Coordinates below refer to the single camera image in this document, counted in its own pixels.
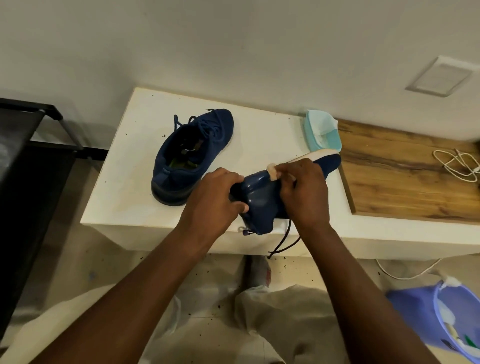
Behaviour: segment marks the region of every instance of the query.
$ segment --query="forearm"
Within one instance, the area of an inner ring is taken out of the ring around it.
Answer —
[[[174,230],[33,363],[136,363],[170,300],[203,256]]]
[[[353,363],[438,363],[332,228],[300,235],[325,281]]]

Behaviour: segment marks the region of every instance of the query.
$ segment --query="white cable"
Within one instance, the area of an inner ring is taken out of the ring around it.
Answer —
[[[389,277],[392,277],[393,279],[396,279],[396,280],[409,280],[409,279],[418,278],[418,277],[420,277],[422,274],[427,273],[430,269],[432,269],[434,266],[436,266],[438,263],[440,263],[440,261],[441,261],[442,259],[443,259],[443,258],[437,259],[437,260],[435,261],[435,263],[433,263],[432,265],[430,265],[427,269],[424,269],[422,272],[420,272],[420,273],[417,274],[416,276],[408,277],[408,278],[399,278],[399,277],[392,276],[390,273],[388,273],[388,272],[382,267],[382,265],[380,264],[380,262],[378,261],[378,259],[375,259],[375,262],[377,262],[378,267],[382,270],[382,272],[384,272],[384,273],[385,273],[386,275],[388,275]]]
[[[478,177],[477,177],[477,174],[480,174],[480,163],[470,153],[460,152],[458,149],[454,149],[454,150],[456,152],[456,156],[453,155],[452,153],[446,152],[444,150],[435,150],[433,152],[433,156],[437,159],[437,161],[439,161],[440,163],[442,163],[444,165],[444,167],[447,171],[449,171],[453,176],[457,177],[459,180],[462,180],[462,181],[465,181],[465,182],[477,182],[479,180]],[[448,162],[445,163],[440,158],[438,158],[438,156],[437,156],[438,153],[448,154],[449,156],[452,157],[452,159],[450,159]],[[470,158],[472,158],[472,160],[477,164],[477,166],[474,169],[470,168],[468,166],[468,164],[464,161],[463,156],[469,156]],[[464,173],[459,172],[459,171],[453,169],[452,167],[450,167],[449,164],[452,163],[454,160],[456,160],[458,163],[460,163],[460,165],[465,167],[470,173],[464,174]],[[462,178],[461,176],[463,176],[463,177],[473,176],[473,180],[472,179],[467,180],[465,178]]]

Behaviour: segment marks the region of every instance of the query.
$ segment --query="white tabletop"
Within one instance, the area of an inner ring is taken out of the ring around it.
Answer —
[[[209,171],[224,167],[245,176],[309,152],[302,117],[185,97],[143,88],[135,89],[100,173],[82,223],[172,229],[183,207],[157,202],[150,190],[156,154],[173,132],[173,116],[187,122],[206,109],[228,109],[235,128],[229,145]],[[352,215],[338,171],[327,178],[331,223],[342,238],[383,241],[480,244],[480,226]],[[278,220],[272,234],[283,235]],[[244,227],[238,218],[228,231]]]

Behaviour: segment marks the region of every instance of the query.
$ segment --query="person's left hand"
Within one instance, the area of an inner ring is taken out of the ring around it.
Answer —
[[[247,204],[228,199],[230,188],[240,182],[243,176],[224,168],[207,173],[188,198],[175,229],[200,240],[207,253],[233,220],[248,211]]]

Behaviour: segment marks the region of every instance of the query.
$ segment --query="wooden tray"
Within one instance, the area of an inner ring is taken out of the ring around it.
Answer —
[[[480,161],[473,143],[346,120],[338,129],[340,173],[354,215],[480,224],[479,183],[455,178],[432,155],[456,148]]]

